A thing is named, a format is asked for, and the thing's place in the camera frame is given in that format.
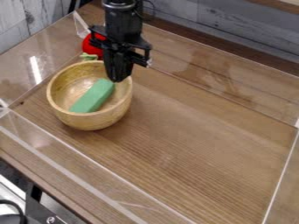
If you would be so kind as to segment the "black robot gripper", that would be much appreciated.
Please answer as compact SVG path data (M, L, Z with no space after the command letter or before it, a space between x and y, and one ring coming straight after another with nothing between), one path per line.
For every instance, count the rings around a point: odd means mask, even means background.
M133 64L148 67L152 45L143 38L143 2L103 2L105 22L89 27L91 44L103 49L107 76L121 82Z

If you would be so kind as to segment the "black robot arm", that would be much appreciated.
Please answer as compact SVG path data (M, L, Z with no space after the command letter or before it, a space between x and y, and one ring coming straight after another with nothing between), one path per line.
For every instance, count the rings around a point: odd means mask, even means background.
M133 65L148 67L152 45L143 38L144 0L103 0L105 24L92 25L89 43L103 51L107 77L121 82Z

